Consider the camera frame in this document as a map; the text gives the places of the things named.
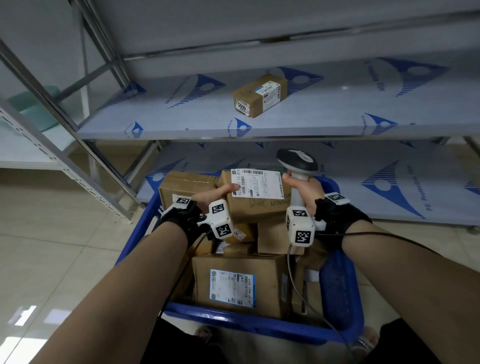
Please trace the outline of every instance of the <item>pant leg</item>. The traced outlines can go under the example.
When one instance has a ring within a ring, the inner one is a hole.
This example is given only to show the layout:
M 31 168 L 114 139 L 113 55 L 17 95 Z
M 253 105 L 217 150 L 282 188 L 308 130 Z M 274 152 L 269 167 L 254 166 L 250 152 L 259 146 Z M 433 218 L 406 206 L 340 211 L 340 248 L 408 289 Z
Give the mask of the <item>pant leg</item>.
M 192 363 L 202 358 L 205 358 L 206 362 L 213 359 L 216 364 L 227 362 L 218 347 L 207 346 L 201 338 L 186 334 L 159 317 L 140 363 L 161 363 L 167 358 Z
M 365 364 L 406 364 L 412 361 L 441 364 L 422 339 L 403 319 L 399 318 L 382 326 L 378 344 L 364 362 Z

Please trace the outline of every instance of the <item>qr code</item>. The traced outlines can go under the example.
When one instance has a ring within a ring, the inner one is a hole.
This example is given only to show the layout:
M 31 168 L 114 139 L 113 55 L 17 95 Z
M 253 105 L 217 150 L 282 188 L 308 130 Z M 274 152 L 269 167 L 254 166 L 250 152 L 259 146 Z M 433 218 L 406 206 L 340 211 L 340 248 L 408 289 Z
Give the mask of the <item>qr code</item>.
M 311 234 L 312 234 L 311 231 L 300 231 L 299 230 L 295 234 L 295 242 L 296 243 L 309 243 Z
M 344 197 L 341 194 L 333 194 L 331 196 L 328 196 L 329 199 L 338 201 L 344 199 Z
M 224 211 L 224 210 L 225 210 L 225 207 L 223 206 L 223 204 L 219 204 L 217 206 L 212 207 L 212 214 L 216 214 L 217 212 Z
M 293 216 L 308 216 L 305 210 L 292 210 Z
M 228 226 L 228 224 L 218 226 L 216 228 L 216 231 L 218 232 L 219 237 L 222 237 L 222 236 L 225 236 L 225 235 L 228 235 L 228 234 L 232 233 L 232 230 L 230 230 L 230 226 Z
M 177 200 L 177 204 L 187 204 L 189 201 L 190 201 L 189 198 L 179 197 Z

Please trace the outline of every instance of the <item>barcode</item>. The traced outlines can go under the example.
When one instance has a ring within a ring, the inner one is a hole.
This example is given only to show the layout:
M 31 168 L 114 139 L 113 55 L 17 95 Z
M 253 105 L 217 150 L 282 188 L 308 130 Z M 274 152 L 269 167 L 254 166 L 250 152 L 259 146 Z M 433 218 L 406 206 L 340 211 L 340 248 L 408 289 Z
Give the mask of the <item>barcode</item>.
M 241 178 L 241 192 L 243 194 L 246 194 L 247 193 L 247 190 L 246 190 L 246 187 L 245 187 L 245 177 L 242 176 Z
M 262 170 L 242 170 L 243 173 L 250 173 L 250 174 L 263 174 L 264 171 Z

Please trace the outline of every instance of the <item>cable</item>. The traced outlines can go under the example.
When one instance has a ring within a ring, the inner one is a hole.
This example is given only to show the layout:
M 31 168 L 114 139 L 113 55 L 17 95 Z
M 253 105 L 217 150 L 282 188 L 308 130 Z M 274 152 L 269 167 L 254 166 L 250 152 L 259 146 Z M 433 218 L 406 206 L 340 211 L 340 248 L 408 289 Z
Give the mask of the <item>cable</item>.
M 203 238 L 201 238 L 200 241 L 197 243 L 197 245 L 195 245 L 195 248 L 193 249 L 193 252 L 196 252 L 198 246 L 199 246 L 199 245 L 202 243 L 202 241 L 205 239 L 205 236 L 207 236 L 207 234 L 205 234 L 205 235 L 203 236 Z M 177 286 L 179 285 L 180 279 L 183 277 L 183 274 L 186 272 L 188 266 L 190 265 L 190 261 L 191 261 L 191 260 L 192 260 L 192 258 L 189 258 L 187 264 L 185 264 L 185 267 L 183 268 L 183 270 L 182 270 L 182 272 L 180 273 L 177 281 L 176 281 L 175 284 L 173 285 L 170 293 L 168 294 L 165 302 L 163 303 L 162 309 L 160 310 L 160 314 L 159 314 L 158 316 L 161 317 L 162 314 L 163 314 L 163 312 L 164 312 L 165 309 L 167 308 L 167 304 L 168 304 L 168 302 L 170 301 L 170 298 L 172 297 L 173 292 L 175 291 L 175 289 L 176 289 Z
M 395 234 L 392 234 L 392 233 L 389 233 L 389 232 L 382 232 L 382 231 L 360 231 L 360 232 L 346 232 L 346 233 L 343 233 L 343 234 L 321 234 L 319 232 L 315 232 L 315 236 L 354 236 L 354 235 L 383 235 L 383 236 L 389 236 L 391 238 L 397 238 L 397 239 L 400 239 L 400 240 L 403 240 L 403 241 L 406 241 L 408 243 L 411 243 L 413 245 L 416 245 L 416 246 L 419 246 L 421 248 L 424 248 L 424 249 L 427 249 L 427 250 L 430 250 L 432 253 L 435 253 L 435 254 L 438 254 L 436 251 L 430 249 L 430 248 L 427 248 L 425 245 L 422 245 L 422 244 L 419 244 L 413 240 L 410 240 L 410 239 L 407 239 L 407 238 L 404 238 L 403 236 L 399 236 L 399 235 L 395 235 Z
M 320 312 L 315 310 L 311 304 L 307 302 L 305 298 L 300 294 L 300 292 L 297 290 L 297 287 L 295 287 L 295 283 L 293 282 L 293 275 L 292 275 L 292 270 L 290 268 L 290 250 L 292 249 L 292 245 L 288 247 L 287 250 L 287 266 L 288 266 L 288 275 L 290 276 L 290 283 L 292 284 L 293 289 L 297 293 L 297 295 L 301 298 L 301 300 L 313 311 L 317 316 L 319 316 L 322 321 L 324 321 L 333 331 L 335 331 L 339 337 L 343 340 L 343 343 L 345 344 L 345 347 L 347 348 L 348 354 L 350 355 L 350 358 L 352 359 L 352 362 L 354 364 L 358 364 L 357 361 L 355 360 L 355 356 L 353 355 L 352 349 L 350 348 L 350 345 L 347 342 L 347 339 L 342 335 L 340 331 L 338 331 L 335 326 L 333 326 Z

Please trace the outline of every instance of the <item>hand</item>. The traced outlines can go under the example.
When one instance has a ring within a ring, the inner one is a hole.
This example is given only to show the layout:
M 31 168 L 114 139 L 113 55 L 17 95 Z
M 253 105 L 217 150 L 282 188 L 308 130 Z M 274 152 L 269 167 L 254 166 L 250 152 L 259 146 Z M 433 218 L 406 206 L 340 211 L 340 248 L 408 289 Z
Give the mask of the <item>hand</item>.
M 315 212 L 317 211 L 315 200 L 318 200 L 319 198 L 325 198 L 325 192 L 322 188 L 322 184 L 314 177 L 310 177 L 308 181 L 301 181 L 293 178 L 291 174 L 292 171 L 289 170 L 288 174 L 283 174 L 282 179 L 299 191 L 300 197 L 305 202 L 305 207 L 307 208 L 308 213 L 310 216 L 315 216 Z
M 227 183 L 222 187 L 205 192 L 199 192 L 192 196 L 192 200 L 197 202 L 197 206 L 204 214 L 208 213 L 208 205 L 216 200 L 220 200 L 226 194 L 238 190 L 240 186 L 236 183 Z

